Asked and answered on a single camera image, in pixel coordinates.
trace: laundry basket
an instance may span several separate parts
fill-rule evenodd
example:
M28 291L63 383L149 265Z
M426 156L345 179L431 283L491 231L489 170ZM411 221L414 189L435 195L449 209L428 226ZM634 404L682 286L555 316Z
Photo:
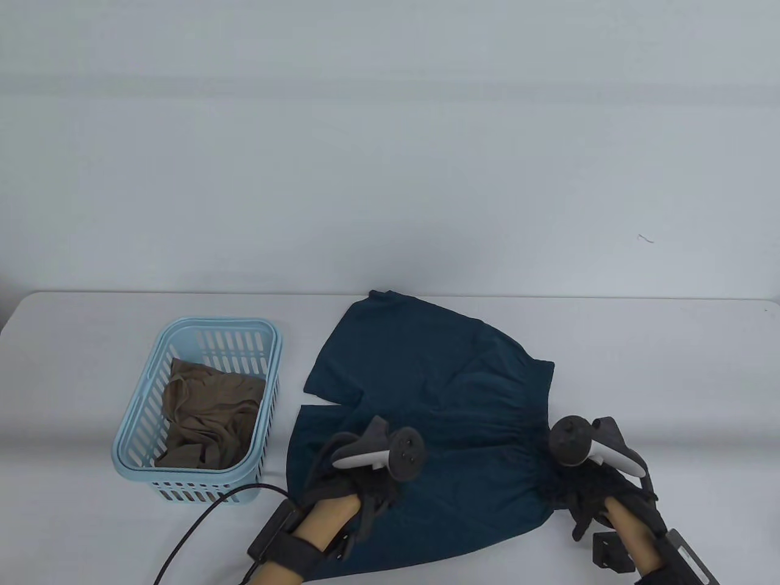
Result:
M114 439L112 459L117 472L149 484L170 502L213 502L233 488L259 481L278 394L281 355L282 336L265 319L185 317L171 323L154 345ZM225 470L154 466L165 451L170 427L162 413L162 392L173 358L265 380L251 445L235 466ZM257 490L245 490L229 501L244 503L256 496Z

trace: brown garment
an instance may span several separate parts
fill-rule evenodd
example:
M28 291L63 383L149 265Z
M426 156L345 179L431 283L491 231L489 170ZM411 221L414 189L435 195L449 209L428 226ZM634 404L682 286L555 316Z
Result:
M174 359L162 393L171 421L157 467L223 470L246 455L265 380Z

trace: white wall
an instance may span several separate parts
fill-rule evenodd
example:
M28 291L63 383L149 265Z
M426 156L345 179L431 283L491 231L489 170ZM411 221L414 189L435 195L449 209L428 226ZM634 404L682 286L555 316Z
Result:
M0 321L33 289L775 297L779 30L774 0L0 0Z

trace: white table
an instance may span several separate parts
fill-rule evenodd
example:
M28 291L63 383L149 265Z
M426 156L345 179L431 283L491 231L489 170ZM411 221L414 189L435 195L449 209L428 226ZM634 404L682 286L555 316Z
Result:
M0 582L150 583L199 505L123 480L111 442L156 334L184 315L259 316L285 336L266 479L317 352L358 296L40 292L0 335ZM764 301L439 297L556 362L551 419L617 418L661 511L722 583L769 583L780 547L780 307ZM165 583L237 583L278 501L223 506ZM563 512L460 558L344 583L630 583L591 565Z

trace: black glove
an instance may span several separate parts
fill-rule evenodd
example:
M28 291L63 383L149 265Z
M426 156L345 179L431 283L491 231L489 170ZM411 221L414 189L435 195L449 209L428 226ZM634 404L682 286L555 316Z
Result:
M582 539L594 519L612 528L604 504L610 496L646 524L653 534L666 534L666 525L655 508L658 497L635 485L618 470L587 460L582 465L563 468L561 474L566 485L566 507L575 522L572 532L575 541Z
M400 497L400 484L386 467L378 470L370 466L337 470L330 464L330 455L339 447L358 439L352 433L338 433L322 448L314 460L300 499L302 508L320 500L357 495L360 498L360 523L355 542L362 542L371 533L374 518L383 514Z

